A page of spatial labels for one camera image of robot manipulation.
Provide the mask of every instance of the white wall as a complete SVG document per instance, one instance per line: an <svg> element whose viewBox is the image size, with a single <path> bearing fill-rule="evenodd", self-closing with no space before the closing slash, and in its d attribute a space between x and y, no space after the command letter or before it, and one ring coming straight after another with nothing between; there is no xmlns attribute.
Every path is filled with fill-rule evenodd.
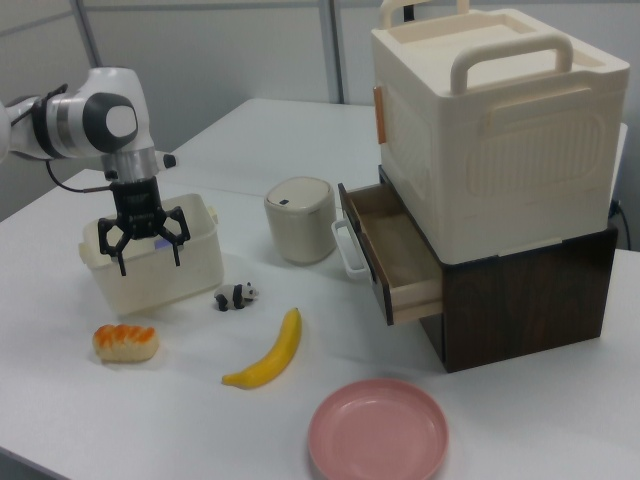
<svg viewBox="0 0 640 480"><path fill-rule="evenodd" d="M337 100L326 2L84 5L102 64L138 73L151 133L163 150L177 148L252 97ZM252 132L246 133L250 141Z"/></svg>
<svg viewBox="0 0 640 480"><path fill-rule="evenodd" d="M0 61L2 102L81 85L90 65L69 0L2 0ZM85 165L96 163L65 160L53 168L66 179ZM53 186L42 162L10 155L0 165L0 220Z"/></svg>
<svg viewBox="0 0 640 480"><path fill-rule="evenodd" d="M371 29L377 27L379 1L338 0L338 45L346 103L371 105L374 83ZM455 13L454 0L439 0L416 8L417 18ZM516 8L576 38L611 53L631 65L623 121L629 125L616 197L629 219L633 249L640 247L640 2L595 2L565 0L507 3L474 1L478 10ZM614 223L624 230L619 218ZM619 246L626 247L621 239Z"/></svg>

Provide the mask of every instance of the white drawer handle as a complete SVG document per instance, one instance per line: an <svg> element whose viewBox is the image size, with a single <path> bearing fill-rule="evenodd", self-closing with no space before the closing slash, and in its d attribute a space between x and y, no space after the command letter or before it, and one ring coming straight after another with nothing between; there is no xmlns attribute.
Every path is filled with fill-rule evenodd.
<svg viewBox="0 0 640 480"><path fill-rule="evenodd" d="M477 63L544 50L556 51L556 73L571 71L573 45L569 37L562 33L523 35L515 40L469 47L461 51L451 66L451 93L460 95L467 90L469 69Z"/></svg>
<svg viewBox="0 0 640 480"><path fill-rule="evenodd" d="M418 3L427 3L431 0L384 0L380 6L380 30L391 28L391 14L399 8ZM457 0L458 13L469 13L469 0Z"/></svg>
<svg viewBox="0 0 640 480"><path fill-rule="evenodd" d="M345 245L346 237L343 237L338 233L338 230L344 227L347 227L347 230L349 231L349 239L351 241L348 245ZM371 281L369 266L364 258L364 253L360 248L360 244L358 243L358 239L356 238L349 220L346 218L336 220L331 224L331 232L336 239L336 245L338 245L338 250L340 251L340 256L342 257L342 263L344 263L344 269L347 272L347 276L354 280L368 278L369 281Z"/></svg>

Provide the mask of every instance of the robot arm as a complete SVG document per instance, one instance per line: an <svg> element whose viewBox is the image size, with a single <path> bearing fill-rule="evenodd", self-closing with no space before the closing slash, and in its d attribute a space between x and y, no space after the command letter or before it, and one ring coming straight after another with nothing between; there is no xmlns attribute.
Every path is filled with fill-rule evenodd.
<svg viewBox="0 0 640 480"><path fill-rule="evenodd" d="M117 212L116 219L98 222L101 252L117 259L125 275L122 252L127 243L160 235L172 244L180 265L178 247L189 240L189 229L180 207L162 209L155 178L159 162L170 168L176 160L156 153L144 94L133 70L95 68L75 93L66 93L63 85L6 109L0 103L0 160L9 151L45 161L100 156ZM164 226L167 218L178 222L179 234ZM107 240L113 227L122 231L114 246Z"/></svg>

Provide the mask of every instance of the storage box handle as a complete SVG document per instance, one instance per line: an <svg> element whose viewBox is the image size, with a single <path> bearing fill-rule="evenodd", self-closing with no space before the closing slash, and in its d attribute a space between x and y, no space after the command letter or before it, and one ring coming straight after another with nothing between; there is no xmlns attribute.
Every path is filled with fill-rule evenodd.
<svg viewBox="0 0 640 480"><path fill-rule="evenodd" d="M469 47L461 51L451 66L451 93L461 95L466 92L469 69L477 63L544 50L556 51L556 73L571 71L573 45L569 37L559 32L523 35L515 40Z"/></svg>
<svg viewBox="0 0 640 480"><path fill-rule="evenodd" d="M428 3L431 0L384 0L380 6L380 30L391 28L391 14L399 8L418 3ZM469 0L457 0L458 13L469 13Z"/></svg>

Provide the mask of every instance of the wooden drawer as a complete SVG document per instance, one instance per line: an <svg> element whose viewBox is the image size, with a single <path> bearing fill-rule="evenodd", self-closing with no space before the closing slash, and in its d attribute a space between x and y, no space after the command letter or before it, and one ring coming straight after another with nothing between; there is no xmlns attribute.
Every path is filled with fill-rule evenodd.
<svg viewBox="0 0 640 480"><path fill-rule="evenodd" d="M338 189L387 323L442 313L442 270L390 186Z"/></svg>

